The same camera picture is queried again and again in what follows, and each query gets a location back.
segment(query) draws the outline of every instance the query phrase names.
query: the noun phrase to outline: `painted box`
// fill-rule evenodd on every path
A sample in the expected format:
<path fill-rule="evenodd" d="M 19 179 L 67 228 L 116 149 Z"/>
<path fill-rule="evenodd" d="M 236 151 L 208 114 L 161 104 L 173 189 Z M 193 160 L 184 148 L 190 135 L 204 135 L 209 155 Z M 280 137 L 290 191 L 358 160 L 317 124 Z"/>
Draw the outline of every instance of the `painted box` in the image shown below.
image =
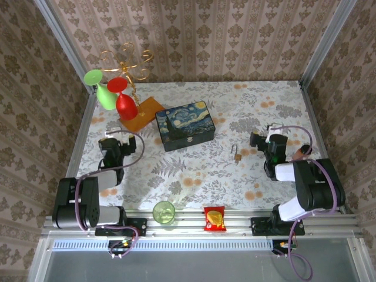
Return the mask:
<path fill-rule="evenodd" d="M 161 110 L 155 115 L 166 152 L 214 139 L 216 127 L 204 101 Z"/>

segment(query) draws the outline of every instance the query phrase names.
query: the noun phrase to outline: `floral tablecloth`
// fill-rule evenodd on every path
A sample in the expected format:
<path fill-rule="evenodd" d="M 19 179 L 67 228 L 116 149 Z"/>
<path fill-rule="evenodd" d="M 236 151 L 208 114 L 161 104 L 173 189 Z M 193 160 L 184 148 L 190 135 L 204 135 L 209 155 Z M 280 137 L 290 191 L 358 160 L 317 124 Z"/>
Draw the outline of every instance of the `floral tablecloth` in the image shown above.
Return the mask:
<path fill-rule="evenodd" d="M 266 134 L 266 126 L 301 125 L 314 139 L 313 158 L 320 158 L 303 97 L 296 81 L 145 83 L 137 85 L 143 101 L 153 96 L 166 109 L 203 100 L 216 125 L 211 142 L 165 152 L 156 121 L 139 133 L 146 150 L 137 164 L 125 170 L 121 185 L 100 193 L 100 204 L 123 205 L 126 209 L 152 209 L 162 200 L 176 208 L 221 206 L 233 209 L 270 209 L 296 195 L 293 182 L 273 182 L 263 169 L 264 155 L 250 147 L 250 133 Z M 102 158 L 98 140 L 106 129 L 122 126 L 116 110 L 97 105 L 86 139 L 78 175 L 96 170 Z M 291 129 L 288 158 L 308 136 Z M 231 146 L 237 144 L 241 161 L 236 165 Z M 135 160 L 141 151 L 137 140 Z"/>

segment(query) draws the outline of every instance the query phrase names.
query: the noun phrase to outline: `fern pattern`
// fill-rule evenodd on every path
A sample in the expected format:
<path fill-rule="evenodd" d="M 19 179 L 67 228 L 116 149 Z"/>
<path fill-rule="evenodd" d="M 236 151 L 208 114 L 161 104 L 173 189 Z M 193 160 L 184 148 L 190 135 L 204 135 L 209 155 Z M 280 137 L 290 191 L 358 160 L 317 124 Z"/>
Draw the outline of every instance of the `fern pattern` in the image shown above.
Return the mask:
<path fill-rule="evenodd" d="M 124 169 L 121 185 L 110 188 L 110 193 L 101 194 L 100 204 L 150 210 L 156 203 L 168 200 L 177 209 L 202 209 L 204 206 L 271 209 L 275 204 L 294 197 L 294 183 L 273 182 L 267 178 L 263 169 L 265 158 L 261 152 L 252 150 L 249 137 L 253 130 L 265 135 L 266 126 L 273 122 L 284 125 L 299 123 L 313 135 L 299 87 L 296 82 L 284 81 L 242 82 L 240 89 L 237 84 L 140 83 L 137 86 L 140 100 L 153 96 L 166 109 L 205 101 L 216 121 L 215 137 L 210 142 L 165 152 L 157 124 L 151 122 L 139 131 L 145 140 L 143 157 Z M 122 127 L 118 113 L 106 111 L 101 105 L 95 108 L 93 118 L 105 120 L 90 126 L 78 176 L 98 168 L 103 157 L 98 140 L 105 137 L 105 130 Z M 293 141 L 293 145 L 287 146 L 287 156 L 292 156 L 303 143 L 308 142 L 306 134 L 299 130 L 286 130 L 283 134 Z M 136 143 L 136 153 L 126 156 L 124 164 L 132 163 L 140 156 L 142 144 L 138 138 Z M 237 152 L 243 156 L 237 165 L 234 154 L 231 154 L 233 144 L 238 145 Z M 375 139 L 365 146 L 368 151 L 376 149 Z M 315 140 L 313 148 L 312 157 L 320 158 Z M 347 166 L 356 161 L 351 155 Z M 246 199 L 247 192 L 253 193 L 253 200 Z M 0 199 L 0 209 L 2 206 L 6 203 Z"/>

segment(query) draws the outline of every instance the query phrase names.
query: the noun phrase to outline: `snack bag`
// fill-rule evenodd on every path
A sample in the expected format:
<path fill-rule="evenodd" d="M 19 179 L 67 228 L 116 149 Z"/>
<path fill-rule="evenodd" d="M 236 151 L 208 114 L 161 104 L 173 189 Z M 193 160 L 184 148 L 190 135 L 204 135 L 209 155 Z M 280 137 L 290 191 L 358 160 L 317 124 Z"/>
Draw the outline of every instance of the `snack bag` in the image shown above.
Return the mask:
<path fill-rule="evenodd" d="M 206 225 L 204 231 L 226 231 L 224 226 L 224 207 L 204 207 Z"/>

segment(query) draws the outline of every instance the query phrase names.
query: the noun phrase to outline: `brass padlock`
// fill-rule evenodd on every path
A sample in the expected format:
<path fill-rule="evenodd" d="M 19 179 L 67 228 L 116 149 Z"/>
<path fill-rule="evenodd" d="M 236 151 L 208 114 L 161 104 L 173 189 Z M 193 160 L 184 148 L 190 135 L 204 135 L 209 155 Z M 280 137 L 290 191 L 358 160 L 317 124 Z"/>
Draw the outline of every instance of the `brass padlock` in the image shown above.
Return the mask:
<path fill-rule="evenodd" d="M 236 163 L 236 165 L 237 165 L 237 164 L 239 163 L 239 161 L 241 161 L 241 154 L 238 154 L 238 153 L 237 153 L 237 145 L 236 145 L 236 144 L 234 144 L 234 145 L 231 147 L 231 153 L 233 153 L 234 146 L 235 146 L 234 160 L 235 160 L 235 163 Z"/>

